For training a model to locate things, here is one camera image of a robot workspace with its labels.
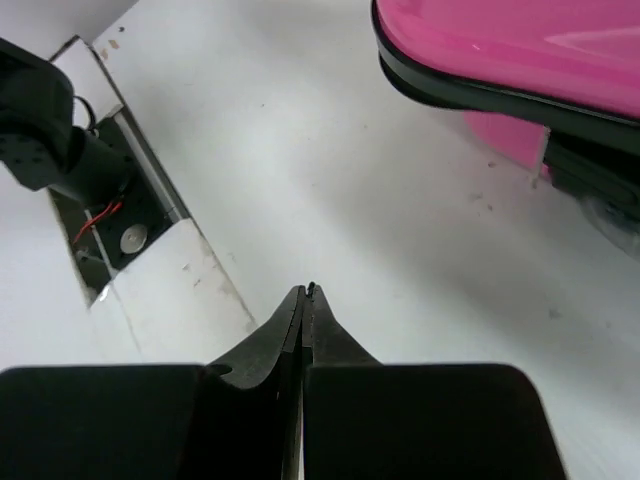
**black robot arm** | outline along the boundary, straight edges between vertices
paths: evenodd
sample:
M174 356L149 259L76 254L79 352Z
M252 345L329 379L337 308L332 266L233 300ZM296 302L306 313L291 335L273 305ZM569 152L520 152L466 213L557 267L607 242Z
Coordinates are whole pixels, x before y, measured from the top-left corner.
M133 169L126 155L73 126L73 102L64 73L0 39L0 160L31 190L104 204Z

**black base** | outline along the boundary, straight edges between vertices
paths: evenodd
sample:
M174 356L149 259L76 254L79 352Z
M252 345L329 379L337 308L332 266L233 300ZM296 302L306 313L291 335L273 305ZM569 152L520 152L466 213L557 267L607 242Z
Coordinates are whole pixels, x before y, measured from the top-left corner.
M634 155L552 132L544 163L556 188L640 218L640 162Z
M122 208L98 223L96 227L109 262L115 269L120 270L162 235L172 222L155 191L148 185L141 168L135 162L135 155L115 120L111 118L103 120L98 125L98 132L100 139L107 145L127 155L137 172L125 190ZM101 209L97 208L92 213L97 214L100 211ZM120 249L120 239L127 228L136 224L147 228L147 240L140 252L125 254Z

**black wire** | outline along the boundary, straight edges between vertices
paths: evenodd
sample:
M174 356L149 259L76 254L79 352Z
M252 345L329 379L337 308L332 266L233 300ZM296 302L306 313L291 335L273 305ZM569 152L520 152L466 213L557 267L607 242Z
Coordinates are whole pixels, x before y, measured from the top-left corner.
M98 122L97 122L97 119L96 119L96 113L93 111L93 108L91 107L91 104L85 98L83 98L83 97L81 97L79 95L74 95L73 98L75 98L80 103L82 103L82 105L84 106L85 110L87 111L87 115L89 115L89 125L87 125L86 130L95 135L94 132L96 130L96 126L97 126Z

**red wire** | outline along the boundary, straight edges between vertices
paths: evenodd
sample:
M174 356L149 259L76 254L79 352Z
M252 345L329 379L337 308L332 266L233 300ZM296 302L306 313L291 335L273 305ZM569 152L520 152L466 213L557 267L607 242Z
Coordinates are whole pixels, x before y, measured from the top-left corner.
M100 212L95 217L85 222L85 224L82 226L80 231L77 233L77 235L73 239L72 245L75 245L76 243L78 243L78 240L80 240L80 238L82 238L82 236L86 233L86 231L89 230L92 226L94 226L96 223L102 220L105 216L111 215L117 212L118 210L120 210L120 208L122 208L122 201L116 203L115 205L113 205L113 202L109 202L109 205L107 205L107 208L105 208L102 212Z

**pink object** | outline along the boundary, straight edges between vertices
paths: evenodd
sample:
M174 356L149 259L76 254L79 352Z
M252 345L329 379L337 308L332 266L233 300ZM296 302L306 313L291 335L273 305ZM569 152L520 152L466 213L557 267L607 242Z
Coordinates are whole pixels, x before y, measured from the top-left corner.
M414 60L640 117L639 0L377 0Z
M497 113L465 112L473 133L498 152L532 169L536 164L544 128L535 123Z

